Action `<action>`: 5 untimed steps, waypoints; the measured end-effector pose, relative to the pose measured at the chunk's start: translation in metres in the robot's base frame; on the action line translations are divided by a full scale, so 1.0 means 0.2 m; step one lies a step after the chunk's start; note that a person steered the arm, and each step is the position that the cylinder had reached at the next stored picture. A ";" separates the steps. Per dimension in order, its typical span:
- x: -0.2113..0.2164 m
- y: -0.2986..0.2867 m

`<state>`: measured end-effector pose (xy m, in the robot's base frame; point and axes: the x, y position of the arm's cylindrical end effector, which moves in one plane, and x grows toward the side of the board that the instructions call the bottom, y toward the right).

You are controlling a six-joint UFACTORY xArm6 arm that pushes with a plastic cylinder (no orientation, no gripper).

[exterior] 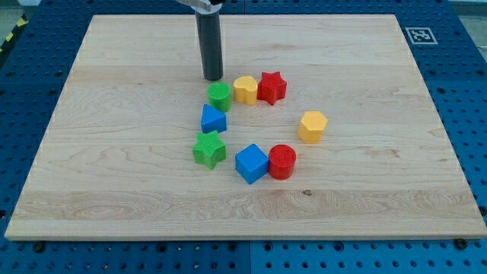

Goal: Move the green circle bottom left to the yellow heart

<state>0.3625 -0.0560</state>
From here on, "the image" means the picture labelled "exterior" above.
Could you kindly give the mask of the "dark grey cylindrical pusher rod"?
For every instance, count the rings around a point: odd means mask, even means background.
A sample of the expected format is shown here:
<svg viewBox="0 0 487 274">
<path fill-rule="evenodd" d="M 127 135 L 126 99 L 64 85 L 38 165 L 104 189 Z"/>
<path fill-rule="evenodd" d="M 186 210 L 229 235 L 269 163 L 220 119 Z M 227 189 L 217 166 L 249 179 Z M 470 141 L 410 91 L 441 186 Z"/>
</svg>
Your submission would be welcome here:
<svg viewBox="0 0 487 274">
<path fill-rule="evenodd" d="M 217 81 L 223 76 L 219 12 L 211 14 L 196 12 L 196 26 L 203 76 L 206 80 Z"/>
</svg>

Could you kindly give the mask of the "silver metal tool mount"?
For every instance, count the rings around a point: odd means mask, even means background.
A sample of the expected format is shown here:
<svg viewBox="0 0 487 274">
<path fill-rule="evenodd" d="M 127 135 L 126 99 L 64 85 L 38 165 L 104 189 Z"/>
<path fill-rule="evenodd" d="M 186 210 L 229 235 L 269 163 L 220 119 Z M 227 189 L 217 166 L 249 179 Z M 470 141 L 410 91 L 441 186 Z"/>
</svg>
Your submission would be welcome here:
<svg viewBox="0 0 487 274">
<path fill-rule="evenodd" d="M 181 5 L 190 6 L 195 11 L 217 11 L 225 0 L 175 0 Z"/>
</svg>

